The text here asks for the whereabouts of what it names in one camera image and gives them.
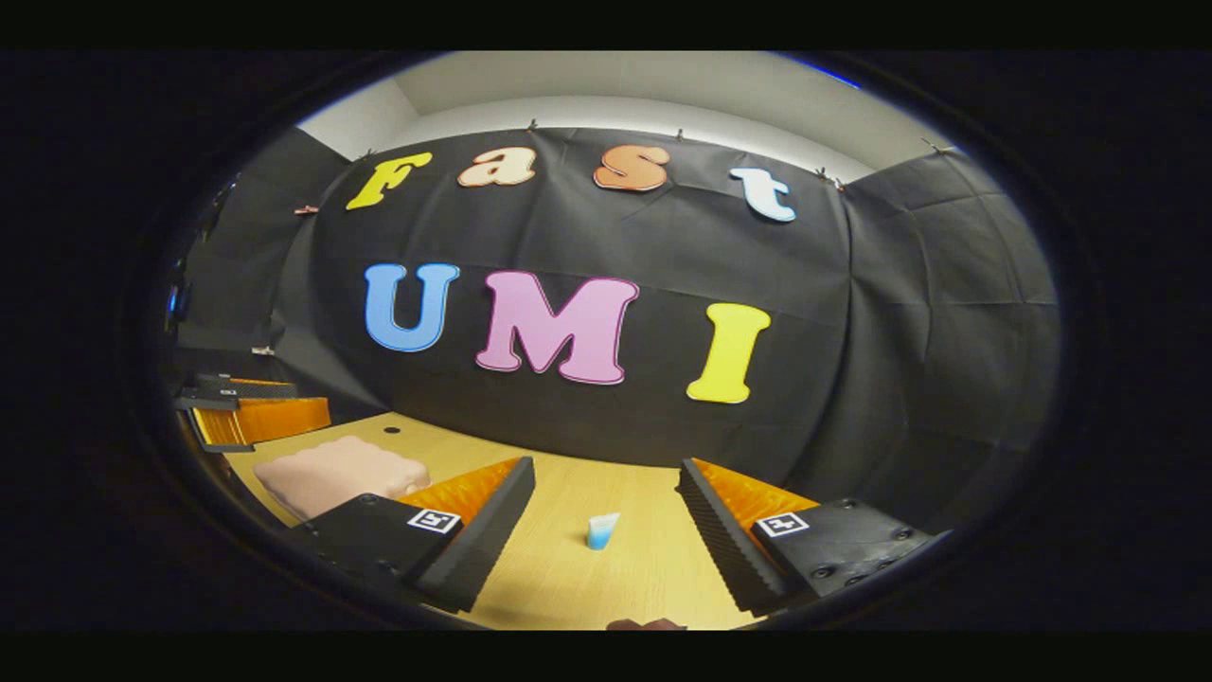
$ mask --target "white wall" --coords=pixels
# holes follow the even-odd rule
[[[297,127],[332,147],[347,159],[367,149],[390,149],[417,118],[417,110],[390,78],[330,104]]]
[[[823,166],[825,174],[844,183],[874,172],[829,147],[771,125],[686,104],[630,97],[532,97],[458,107],[408,120],[389,142],[376,149],[470,132],[524,128],[531,119],[536,119],[539,127],[622,128],[669,136],[682,128],[688,139],[743,149],[811,171]],[[365,151],[364,144],[358,155]]]

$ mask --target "foam letter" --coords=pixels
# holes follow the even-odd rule
[[[475,165],[458,176],[463,187],[485,184],[521,184],[534,177],[530,170],[534,162],[534,150],[527,147],[505,147],[485,151],[475,157]]]
[[[514,332],[531,368],[543,374],[572,340],[560,376],[583,384],[619,384],[618,334],[627,304],[640,287],[622,279],[596,277],[584,282],[556,315],[538,277],[528,271],[494,271],[485,279],[496,299],[488,325],[487,348],[476,365],[496,372],[514,372],[522,361],[514,354]]]
[[[669,151],[661,147],[623,144],[602,154],[602,166],[594,171],[594,182],[605,189],[647,191],[665,183]]]
[[[759,213],[777,220],[789,222],[795,219],[795,211],[778,202],[779,194],[788,194],[790,190],[785,184],[771,177],[770,171],[762,168],[732,168],[732,177],[741,178],[745,188],[745,201]]]
[[[433,154],[425,151],[423,154],[404,156],[402,159],[391,159],[375,166],[375,174],[366,180],[366,185],[358,193],[358,196],[354,196],[345,204],[345,210],[351,211],[378,204],[383,200],[384,189],[395,189],[412,172],[412,166],[423,166],[433,160]]]
[[[366,268],[366,331],[384,349],[416,354],[438,343],[446,321],[446,290],[458,277],[458,268],[429,263],[417,268],[424,282],[421,320],[412,328],[395,323],[395,288],[408,270],[404,265],[377,264]]]
[[[710,403],[743,403],[749,400],[745,373],[758,332],[770,326],[770,315],[738,303],[711,303],[707,316],[715,322],[711,350],[703,377],[686,388],[686,395]]]

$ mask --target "orange foam pad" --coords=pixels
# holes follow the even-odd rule
[[[194,409],[208,443],[248,446],[324,429],[332,424],[327,399],[241,399],[235,412]]]
[[[821,506],[807,498],[801,498],[794,493],[788,493],[782,488],[776,488],[770,483],[750,478],[732,470],[691,459],[703,478],[711,485],[711,489],[724,502],[724,506],[732,512],[732,518],[737,520],[754,545],[758,545],[764,554],[765,548],[753,534],[753,526],[759,518],[766,518],[787,512],[802,511]]]
[[[457,514],[463,518],[465,528],[520,462],[521,458],[514,458],[478,469],[398,500],[415,508]]]
[[[261,382],[257,379],[231,379],[231,384],[256,384],[258,386],[290,386],[285,382]]]

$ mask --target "black fabric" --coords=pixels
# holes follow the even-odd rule
[[[667,149],[667,183],[598,187],[594,168],[619,144]],[[458,184],[476,155],[514,145],[537,151],[536,177]],[[433,160],[379,204],[345,210],[376,164],[422,151]],[[787,183],[781,199],[796,219],[753,211],[730,178],[739,166]],[[608,462],[696,457],[813,499],[859,498],[928,533],[991,509],[1047,415],[1060,337],[1048,264],[1012,201],[957,150],[844,191],[772,159],[613,130],[467,134],[342,172],[313,202],[320,212],[293,223],[274,270],[273,344],[279,374],[344,413],[394,411]],[[379,346],[366,332],[366,268],[408,269],[395,306],[407,327],[421,309],[416,270],[430,262],[461,269],[441,338],[419,354]],[[533,271],[555,310],[593,276],[638,283],[621,334],[623,384],[564,379],[555,368],[567,348],[544,374],[528,361],[513,373],[478,367],[493,304],[485,276],[501,269]],[[273,290],[257,286],[252,297]],[[714,302],[772,317],[748,369],[751,395],[736,406],[686,396],[710,348]]]
[[[1060,310],[1023,216],[948,150],[846,187],[848,340],[788,486],[938,533],[988,511],[1047,417]]]
[[[598,187],[593,171],[619,144],[667,149],[669,180],[646,193]],[[513,145],[538,153],[536,177],[458,184],[476,155]],[[344,208],[377,162],[422,151],[433,160],[379,204]],[[767,168],[787,183],[784,200],[797,218],[779,223],[755,213],[742,183],[730,178],[738,166]],[[824,408],[845,340],[848,246],[836,188],[802,168],[711,144],[553,128],[384,151],[361,162],[321,207],[313,239],[302,296],[316,302],[316,337],[370,394],[408,417],[547,452],[652,466],[693,455],[781,481]],[[378,346],[365,325],[366,268],[408,269],[395,315],[412,326],[422,290],[415,273],[429,262],[462,270],[450,286],[441,339],[419,354]],[[554,366],[542,376],[528,363],[513,373],[478,367],[493,304],[485,276],[501,269],[534,273],[556,310],[588,277],[639,285],[621,333],[625,380],[596,386],[566,380]],[[284,282],[282,291],[292,290]],[[686,396],[711,344],[707,306],[721,300],[772,317],[754,348],[751,395],[736,406]]]
[[[264,343],[274,290],[303,217],[349,165],[297,127],[287,128],[236,178],[218,223],[187,259],[193,292],[178,344],[245,351]]]

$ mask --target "hand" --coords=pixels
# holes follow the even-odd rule
[[[653,620],[647,625],[640,625],[639,623],[625,619],[616,620],[606,626],[606,630],[686,630],[685,625],[678,625],[676,623],[669,620],[668,618],[662,618],[661,620]]]

